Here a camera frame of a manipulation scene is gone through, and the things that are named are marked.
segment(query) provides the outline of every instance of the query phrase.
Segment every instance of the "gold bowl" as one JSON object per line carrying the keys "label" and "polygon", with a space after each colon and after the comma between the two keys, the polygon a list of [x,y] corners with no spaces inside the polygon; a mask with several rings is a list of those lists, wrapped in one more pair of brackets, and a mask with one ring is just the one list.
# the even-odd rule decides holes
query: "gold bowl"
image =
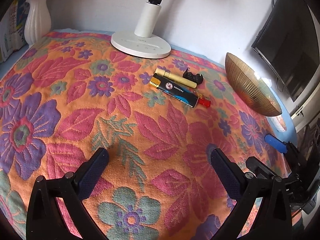
{"label": "gold bowl", "polygon": [[226,55],[227,78],[233,90],[252,110],[264,116],[282,114],[281,107],[265,82],[241,59]]}

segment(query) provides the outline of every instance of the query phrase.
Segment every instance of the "blue gripper pad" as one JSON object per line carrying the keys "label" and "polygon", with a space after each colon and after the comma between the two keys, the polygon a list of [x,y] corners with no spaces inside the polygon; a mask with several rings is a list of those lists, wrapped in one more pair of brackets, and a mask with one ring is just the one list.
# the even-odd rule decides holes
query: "blue gripper pad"
{"label": "blue gripper pad", "polygon": [[99,148],[98,151],[100,149],[101,152],[95,157],[78,183],[78,198],[81,201],[90,197],[91,192],[109,163],[108,151],[103,148]]}
{"label": "blue gripper pad", "polygon": [[236,163],[232,163],[220,149],[211,153],[211,165],[231,199],[239,201],[242,197],[243,172]]}
{"label": "blue gripper pad", "polygon": [[274,137],[271,134],[267,134],[264,137],[264,141],[266,143],[268,143],[269,145],[271,145],[274,149],[276,149],[280,153],[284,154],[284,153],[288,152],[286,143],[280,141],[279,139],[277,139],[276,137]]}

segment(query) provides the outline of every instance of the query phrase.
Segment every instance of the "vase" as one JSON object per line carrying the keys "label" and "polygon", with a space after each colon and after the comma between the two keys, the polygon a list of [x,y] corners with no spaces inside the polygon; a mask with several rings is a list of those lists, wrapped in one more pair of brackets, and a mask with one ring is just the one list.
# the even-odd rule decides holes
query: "vase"
{"label": "vase", "polygon": [[24,29],[26,42],[31,46],[51,30],[51,18],[47,0],[27,0],[30,11]]}

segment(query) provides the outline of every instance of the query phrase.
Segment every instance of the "black screen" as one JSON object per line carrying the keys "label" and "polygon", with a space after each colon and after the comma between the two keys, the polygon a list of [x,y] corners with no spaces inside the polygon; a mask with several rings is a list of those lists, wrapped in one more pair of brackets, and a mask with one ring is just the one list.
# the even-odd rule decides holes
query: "black screen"
{"label": "black screen", "polygon": [[277,0],[252,47],[271,64],[295,101],[319,66],[315,25],[304,0]]}

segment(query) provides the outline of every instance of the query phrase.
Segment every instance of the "lighter logo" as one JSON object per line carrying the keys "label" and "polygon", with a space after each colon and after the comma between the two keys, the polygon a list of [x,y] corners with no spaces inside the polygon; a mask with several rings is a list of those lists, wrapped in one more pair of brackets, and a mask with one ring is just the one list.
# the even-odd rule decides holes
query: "lighter logo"
{"label": "lighter logo", "polygon": [[173,88],[173,85],[171,83],[167,83],[165,84],[165,87],[170,90]]}

